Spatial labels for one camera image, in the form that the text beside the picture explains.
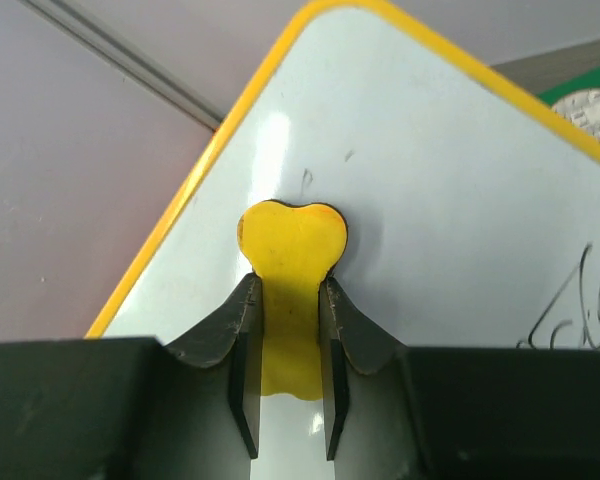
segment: yellow border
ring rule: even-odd
[[[122,280],[111,294],[111,297],[95,322],[91,325],[86,335],[87,338],[99,337],[107,329],[138,277],[180,215],[180,212],[182,212],[191,196],[196,192],[229,139],[242,122],[242,119],[260,96],[269,79],[305,27],[327,10],[351,6],[373,11],[388,23],[402,30],[405,34],[416,39],[422,45],[464,71],[485,88],[508,100],[511,104],[534,117],[538,122],[600,162],[600,143],[593,137],[578,130],[571,123],[554,114],[542,102],[490,68],[484,66],[414,18],[409,17],[394,5],[382,0],[319,0],[309,3],[296,14],[262,62],[262,65],[260,65],[260,68],[247,85],[215,137],[205,149],[198,163],[193,167],[191,173],[173,200],[171,200],[167,210],[156,224],[149,238],[129,266],[129,269],[125,272]]]

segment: metal strip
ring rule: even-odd
[[[194,120],[216,130],[223,115],[92,15],[65,0],[20,0]]]

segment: yellow object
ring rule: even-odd
[[[202,184],[209,170],[220,156],[242,120],[251,110],[260,94],[267,86],[269,79],[278,69],[285,56],[293,47],[296,39],[316,17],[335,8],[363,8],[372,11],[389,24],[396,27],[405,35],[415,39],[420,44],[444,58],[458,70],[464,72],[494,95],[505,99],[508,103],[526,113],[538,123],[556,133],[566,142],[587,153],[600,163],[600,143],[584,131],[579,130],[553,113],[544,103],[511,83],[509,80],[483,65],[478,60],[444,39],[433,30],[410,17],[405,12],[389,2],[382,0],[318,0],[313,1],[300,10],[284,30],[278,41],[271,48],[260,68],[251,78],[240,98],[235,103],[222,126],[209,142],[209,145],[198,159],[180,189],[171,200],[166,211],[154,227],[140,252],[136,255],[128,270],[100,311],[93,325],[87,332],[87,337],[101,336],[113,320],[122,302],[127,297],[145,267],[153,258],[156,250],[167,236],[171,227],[178,219],[180,212]],[[382,168],[370,165],[369,168]]]
[[[347,244],[344,219],[328,205],[266,201],[240,219],[238,243],[262,279],[262,395],[322,398],[318,289]]]

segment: green object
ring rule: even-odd
[[[546,92],[538,95],[538,97],[543,102],[553,105],[565,95],[575,92],[576,90],[583,90],[587,88],[600,88],[600,68],[591,70],[590,72],[576,77],[567,83],[563,83],[562,85],[554,87],[551,90],[547,90]]]

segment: handwriting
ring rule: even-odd
[[[600,350],[600,251],[592,243],[516,346]]]

